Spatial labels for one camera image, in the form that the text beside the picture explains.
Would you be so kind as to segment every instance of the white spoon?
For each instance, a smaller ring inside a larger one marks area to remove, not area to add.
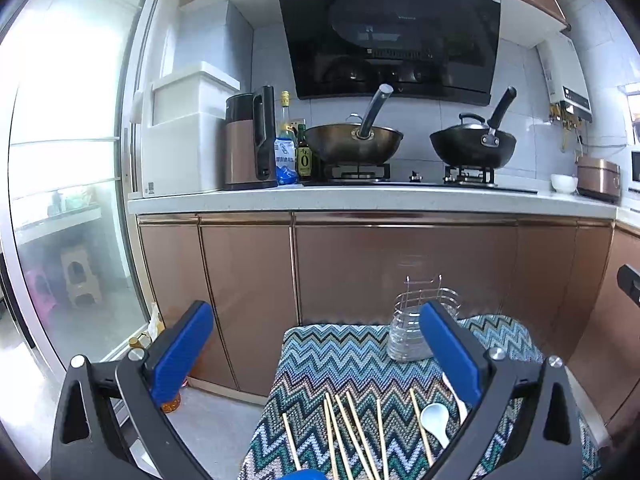
[[[445,383],[446,387],[449,390],[451,390],[451,393],[453,394],[453,398],[456,399],[456,404],[458,405],[458,412],[460,413],[460,426],[462,426],[462,424],[466,419],[466,416],[468,415],[468,411],[466,410],[466,405],[464,402],[460,400],[460,397],[456,395],[456,391],[453,389],[453,386],[451,386],[451,383],[449,382],[449,378],[444,372],[442,373],[442,382]]]
[[[442,449],[446,449],[449,445],[447,437],[447,422],[449,421],[449,410],[435,402],[422,410],[420,414],[420,424],[422,427],[438,439]]]

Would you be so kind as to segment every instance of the wire basket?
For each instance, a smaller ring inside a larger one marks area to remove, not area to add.
[[[421,306],[430,300],[438,300],[450,316],[457,319],[461,304],[455,290],[442,286],[441,274],[427,282],[412,282],[407,276],[404,284],[406,291],[396,297],[394,317],[386,340],[386,353],[401,363],[433,356],[420,331]]]

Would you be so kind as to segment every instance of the wok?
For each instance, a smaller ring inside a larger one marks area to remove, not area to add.
[[[502,168],[513,155],[516,138],[498,128],[516,96],[514,87],[507,88],[487,124],[479,115],[460,114],[460,124],[431,134],[433,149],[448,166]],[[475,119],[479,124],[465,124],[466,118]]]
[[[325,124],[306,130],[306,142],[311,150],[327,164],[383,164],[388,161],[398,149],[403,135],[391,128],[373,126],[373,121],[392,92],[391,86],[380,85],[360,124]]]

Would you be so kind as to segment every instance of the gas stove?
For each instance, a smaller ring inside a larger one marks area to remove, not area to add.
[[[409,186],[409,187],[458,187],[466,189],[495,190],[502,192],[517,192],[537,194],[531,189],[498,186],[495,183],[495,173],[491,168],[454,168],[445,167],[445,176],[441,182],[422,182],[420,174],[413,171],[407,181],[391,180],[390,165],[366,166],[325,166],[321,180],[303,182],[303,186]]]

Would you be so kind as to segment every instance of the water heater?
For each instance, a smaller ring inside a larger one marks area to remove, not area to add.
[[[562,118],[593,121],[591,103],[574,42],[557,32],[538,45],[549,101]]]

